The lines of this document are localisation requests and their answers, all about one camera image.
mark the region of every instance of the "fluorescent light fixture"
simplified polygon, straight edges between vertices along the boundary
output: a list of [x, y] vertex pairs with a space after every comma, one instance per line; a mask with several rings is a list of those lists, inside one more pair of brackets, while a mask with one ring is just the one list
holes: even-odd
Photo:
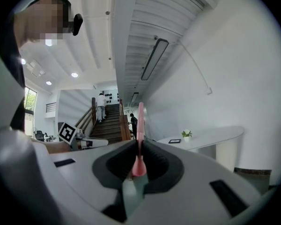
[[138, 92], [133, 93], [133, 96], [132, 96], [132, 99], [131, 99], [131, 102], [132, 102], [132, 103], [135, 102], [135, 100], [137, 99], [138, 95], [139, 95]]
[[52, 46], [52, 39], [46, 39], [45, 43], [47, 46], [51, 47]]
[[158, 63], [159, 59], [161, 58], [163, 52], [165, 51], [168, 45], [169, 42], [167, 40], [161, 38], [157, 40], [156, 45], [154, 46], [154, 49], [145, 67], [145, 70], [141, 76], [142, 80], [148, 80], [148, 78], [150, 77], [156, 64]]

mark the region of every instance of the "air vent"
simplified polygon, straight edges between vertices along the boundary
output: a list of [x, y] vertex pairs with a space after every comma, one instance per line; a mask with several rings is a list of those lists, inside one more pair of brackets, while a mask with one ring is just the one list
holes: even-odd
[[45, 72], [41, 70], [41, 66], [36, 62], [32, 61], [31, 63], [26, 63], [26, 68], [34, 75], [36, 78], [44, 75]]

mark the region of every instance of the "tablet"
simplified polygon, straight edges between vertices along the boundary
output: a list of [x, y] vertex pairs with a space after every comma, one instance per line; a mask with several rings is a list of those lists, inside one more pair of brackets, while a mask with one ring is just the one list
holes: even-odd
[[171, 139], [169, 143], [180, 143], [181, 139]]

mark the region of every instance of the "wooden handrail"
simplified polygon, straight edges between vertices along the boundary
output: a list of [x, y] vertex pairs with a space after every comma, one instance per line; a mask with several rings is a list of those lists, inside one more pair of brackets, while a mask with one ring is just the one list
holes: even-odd
[[89, 122], [87, 122], [87, 121], [89, 121], [89, 118], [93, 118], [93, 113], [92, 112], [90, 112], [89, 113], [89, 115], [86, 117], [86, 119], [84, 120], [84, 122], [81, 124], [81, 126], [79, 127], [79, 129], [82, 129], [83, 130], [83, 127], [84, 127], [84, 125], [86, 124], [86, 126], [89, 124]]
[[94, 97], [92, 97], [92, 106], [78, 120], [78, 122], [75, 124], [75, 127], [77, 127], [78, 129], [82, 129], [82, 131], [84, 132], [91, 120], [93, 120], [93, 126], [95, 125], [95, 123], [96, 123], [96, 107], [95, 107], [95, 105], [96, 105], [96, 99]]
[[120, 115], [124, 115], [123, 101], [120, 99]]
[[127, 115], [124, 115], [124, 106], [123, 106], [123, 101], [120, 99], [120, 128], [121, 128], [121, 136], [122, 136], [122, 141], [130, 140], [130, 130], [129, 130], [129, 125], [128, 125], [128, 118]]
[[81, 121], [84, 119], [84, 117], [89, 113], [89, 111], [92, 109], [92, 107], [90, 107], [86, 113], [78, 120], [78, 122], [76, 122], [75, 127], [77, 127], [79, 125], [79, 123], [81, 123]]

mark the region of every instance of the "white desk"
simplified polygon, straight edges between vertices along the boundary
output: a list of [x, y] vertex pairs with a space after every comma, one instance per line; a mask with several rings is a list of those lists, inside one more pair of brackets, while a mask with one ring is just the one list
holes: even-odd
[[44, 136], [44, 142], [49, 142], [50, 137]]
[[[244, 128], [240, 126], [217, 127], [195, 134], [189, 142], [185, 142], [182, 136], [168, 137], [158, 142], [193, 152], [197, 152], [199, 148], [216, 145], [216, 161], [233, 171], [239, 143], [237, 138], [243, 133]], [[169, 144], [171, 139], [181, 139], [181, 143]]]

